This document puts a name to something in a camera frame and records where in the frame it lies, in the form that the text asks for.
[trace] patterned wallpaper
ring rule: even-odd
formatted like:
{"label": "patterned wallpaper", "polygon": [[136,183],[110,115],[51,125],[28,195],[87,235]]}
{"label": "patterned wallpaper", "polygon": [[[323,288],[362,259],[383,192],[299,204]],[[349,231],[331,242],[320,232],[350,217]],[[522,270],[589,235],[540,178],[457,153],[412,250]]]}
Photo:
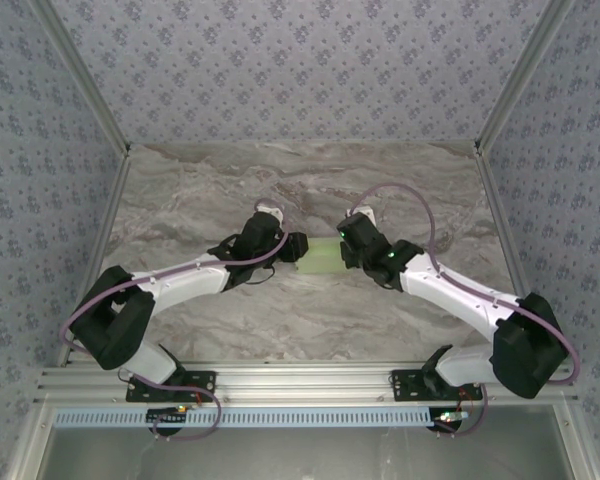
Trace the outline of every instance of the patterned wallpaper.
{"label": "patterned wallpaper", "polygon": [[600,0],[577,0],[490,155],[531,286],[583,359],[600,448]]}
{"label": "patterned wallpaper", "polygon": [[0,2],[0,478],[117,163],[26,1]]}
{"label": "patterned wallpaper", "polygon": [[131,143],[475,138],[545,0],[53,0]]}

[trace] metal frame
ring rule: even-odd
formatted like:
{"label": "metal frame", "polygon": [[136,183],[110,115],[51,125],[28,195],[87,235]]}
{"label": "metal frame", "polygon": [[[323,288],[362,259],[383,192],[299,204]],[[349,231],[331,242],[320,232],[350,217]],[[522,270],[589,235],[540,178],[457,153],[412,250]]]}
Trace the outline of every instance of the metal frame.
{"label": "metal frame", "polygon": [[496,137],[507,123],[520,95],[531,80],[575,0],[549,0],[542,11],[529,40],[505,83],[496,104],[482,127],[478,142],[481,153],[488,153]]}
{"label": "metal frame", "polygon": [[29,0],[31,9],[40,20],[42,28],[56,48],[71,73],[76,86],[91,108],[107,139],[120,155],[126,153],[127,142],[118,124],[109,110],[107,102],[98,90],[87,65],[78,53],[71,35],[63,25],[58,12],[50,0]]}
{"label": "metal frame", "polygon": [[[499,202],[493,176],[486,160],[477,156],[487,198],[496,227],[503,242],[516,293],[528,291],[524,272],[508,230],[506,217]],[[84,289],[97,277],[104,246],[111,232],[124,183],[129,169],[125,158],[118,171],[104,221],[94,246],[93,260],[85,278]],[[66,407],[103,408],[125,411],[139,404],[125,402],[126,385],[115,372],[102,371],[92,360],[71,358],[64,350],[62,367],[43,370],[35,392],[35,408],[30,412],[25,430],[16,447],[9,479],[34,480],[42,466],[51,426],[59,410]],[[184,362],[188,369],[218,372],[216,394],[229,408],[299,408],[338,407],[375,408],[382,411],[405,404],[393,400],[388,381],[395,369],[420,368],[421,363],[386,362]],[[564,376],[570,365],[565,364],[556,377]],[[498,406],[553,406],[562,441],[576,480],[600,479],[600,461],[592,447],[590,433],[584,422],[575,386],[547,385],[533,400],[525,400],[502,385],[487,385],[489,402]],[[410,402],[410,407],[449,406],[447,402]]]}

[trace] marble surface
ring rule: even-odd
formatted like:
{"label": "marble surface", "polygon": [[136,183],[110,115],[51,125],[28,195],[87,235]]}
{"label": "marble surface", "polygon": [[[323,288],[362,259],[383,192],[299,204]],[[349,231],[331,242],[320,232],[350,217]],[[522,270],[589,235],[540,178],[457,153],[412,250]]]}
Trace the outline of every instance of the marble surface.
{"label": "marble surface", "polygon": [[[512,291],[475,160],[448,145],[417,143],[134,146],[103,268],[159,269],[195,258],[271,197],[293,230],[336,235],[360,192],[399,180],[430,202],[440,260]],[[424,244],[416,200],[387,189],[369,204],[390,241]],[[153,318],[147,338],[180,359],[424,360],[437,347],[482,338],[419,298],[383,290],[361,271],[299,275],[293,265],[259,286],[198,297]]]}

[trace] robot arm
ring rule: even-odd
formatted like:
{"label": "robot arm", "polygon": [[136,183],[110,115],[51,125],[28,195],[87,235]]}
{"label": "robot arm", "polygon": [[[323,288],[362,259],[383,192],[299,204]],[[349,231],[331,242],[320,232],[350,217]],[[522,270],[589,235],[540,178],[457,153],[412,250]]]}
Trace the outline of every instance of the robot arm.
{"label": "robot arm", "polygon": [[[190,262],[151,272],[129,273],[120,266],[105,270],[80,306],[134,279],[143,283],[107,296],[69,327],[76,339],[105,370],[125,368],[158,384],[180,385],[184,369],[162,346],[144,340],[153,315],[201,295],[222,293],[250,280],[258,268],[276,260],[293,262],[307,251],[306,235],[295,232],[278,253],[245,265],[271,252],[281,242],[282,212],[264,205],[247,221],[242,233],[223,240]],[[242,261],[240,265],[232,264]]]}
{"label": "robot arm", "polygon": [[[424,298],[467,322],[488,344],[441,347],[423,367],[424,381],[434,396],[467,383],[500,382],[524,398],[534,398],[567,352],[546,329],[497,300],[519,305],[559,330],[548,302],[536,294],[521,299],[498,292],[439,266],[417,245],[399,240],[391,245],[375,226],[373,215],[357,211],[338,225],[342,258],[348,268],[361,267],[384,288]],[[485,294],[488,301],[443,278]]]}

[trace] pink cable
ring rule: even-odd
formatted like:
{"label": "pink cable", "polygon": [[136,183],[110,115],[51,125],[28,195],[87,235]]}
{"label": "pink cable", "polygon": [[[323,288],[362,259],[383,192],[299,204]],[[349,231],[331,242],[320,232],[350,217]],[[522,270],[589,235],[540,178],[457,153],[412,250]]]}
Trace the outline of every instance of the pink cable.
{"label": "pink cable", "polygon": [[158,424],[164,417],[168,416],[169,414],[163,413],[162,415],[159,415],[158,418],[156,418],[154,420],[153,426],[151,427],[153,434],[156,435],[158,438],[162,438],[163,440],[166,440],[167,442],[169,442],[169,441],[188,442],[191,440],[202,440],[203,438],[208,437],[209,435],[211,435],[213,432],[215,432],[218,429],[218,425],[220,424],[220,420],[222,419],[222,405],[220,404],[220,400],[218,400],[218,397],[216,397],[209,390],[206,390],[204,388],[194,387],[194,386],[162,385],[161,383],[152,382],[148,378],[144,378],[141,375],[134,374],[134,377],[137,378],[138,380],[140,380],[142,383],[149,385],[150,387],[153,387],[153,388],[158,388],[160,390],[168,390],[168,391],[172,391],[172,392],[201,393],[202,395],[213,400],[213,403],[216,404],[216,407],[217,407],[216,418],[214,419],[213,424],[209,428],[205,429],[204,431],[202,431],[200,433],[196,433],[194,435],[178,435],[177,437],[165,437],[164,435],[160,435],[158,433]]}
{"label": "pink cable", "polygon": [[454,285],[455,287],[459,288],[460,290],[463,290],[471,295],[474,295],[474,296],[481,298],[483,300],[486,300],[488,302],[495,302],[497,305],[501,305],[503,307],[509,308],[509,309],[513,310],[514,312],[517,312],[520,315],[527,317],[529,320],[537,323],[544,329],[548,330],[549,333],[551,333],[554,337],[556,337],[556,339],[562,344],[562,346],[564,346],[564,348],[569,352],[569,355],[571,355],[571,358],[573,359],[573,371],[571,372],[571,375],[569,375],[566,378],[559,379],[559,380],[549,380],[548,383],[551,383],[553,385],[566,385],[566,384],[569,384],[569,383],[575,381],[576,378],[578,378],[578,375],[580,375],[580,357],[578,356],[578,352],[576,351],[576,349],[573,347],[573,345],[571,345],[569,340],[567,340],[567,337],[565,337],[564,334],[562,334],[562,332],[560,332],[557,328],[555,328],[553,325],[551,325],[549,322],[547,322],[545,319],[539,317],[535,313],[530,312],[527,309],[524,309],[513,303],[509,303],[504,300],[499,300],[491,295],[487,295],[485,293],[479,292],[479,291],[457,281],[456,279],[449,276],[444,271],[440,270],[440,264],[438,263],[438,260],[436,259],[436,255],[435,255],[435,247],[436,247],[435,219],[433,217],[433,212],[431,211],[431,207],[429,206],[429,204],[427,203],[425,198],[420,194],[420,192],[418,192],[414,188],[410,187],[409,185],[405,185],[404,183],[398,183],[398,182],[381,183],[381,184],[376,185],[375,187],[371,187],[368,190],[366,190],[365,192],[363,192],[362,195],[360,195],[360,197],[358,197],[358,199],[354,203],[353,207],[351,207],[351,209],[349,210],[349,215],[351,215],[355,211],[355,209],[368,196],[374,194],[381,188],[386,188],[386,187],[396,187],[396,188],[401,188],[403,190],[406,190],[407,192],[411,193],[414,197],[416,197],[420,201],[420,203],[422,204],[424,209],[426,210],[427,216],[429,217],[429,224],[431,225],[427,249],[428,249],[429,257],[431,258],[431,263],[433,264],[433,267],[435,268],[435,270],[440,274],[440,276],[442,278],[444,278],[446,281],[448,281],[449,283],[451,283],[452,285]]}
{"label": "pink cable", "polygon": [[[280,203],[276,202],[275,200],[268,199],[268,198],[259,199],[256,202],[256,204],[254,205],[254,209],[257,209],[258,205],[260,205],[263,202],[272,203],[281,212],[283,211],[283,207]],[[62,324],[62,326],[60,327],[60,334],[59,334],[60,340],[62,341],[62,343],[73,348],[74,350],[76,350],[78,352],[86,353],[88,355],[89,352],[87,351],[86,348],[83,348],[80,345],[77,345],[67,339],[67,331],[69,330],[69,327],[71,327],[71,325],[73,325],[73,323],[76,320],[78,320],[78,318],[80,318],[87,310],[89,310],[91,307],[93,307],[98,302],[101,302],[102,300],[109,297],[110,295],[113,295],[114,293],[118,293],[127,288],[135,287],[137,285],[142,285],[144,283],[149,283],[152,280],[161,280],[161,279],[163,279],[165,277],[169,277],[171,275],[177,275],[178,273],[188,272],[190,270],[196,270],[198,268],[215,267],[215,266],[244,267],[247,265],[253,265],[255,263],[260,263],[263,260],[267,260],[267,259],[273,257],[276,253],[278,253],[280,251],[280,249],[284,246],[285,242],[287,241],[287,238],[289,238],[289,234],[287,232],[284,232],[284,234],[282,235],[282,238],[280,239],[280,243],[278,243],[278,245],[276,245],[273,250],[271,250],[270,252],[267,252],[264,255],[261,255],[259,257],[252,258],[250,260],[207,260],[206,262],[190,263],[190,264],[180,265],[178,267],[170,268],[168,270],[165,270],[164,272],[161,272],[161,273],[158,273],[155,275],[148,275],[146,277],[134,278],[133,280],[130,280],[128,282],[121,283],[120,285],[116,285],[115,287],[111,287],[108,290],[105,290],[104,292],[96,295],[91,300],[89,300],[84,305],[82,305],[80,308],[78,308],[75,312],[73,312],[73,314],[69,317],[69,319],[66,322],[64,322]]]}

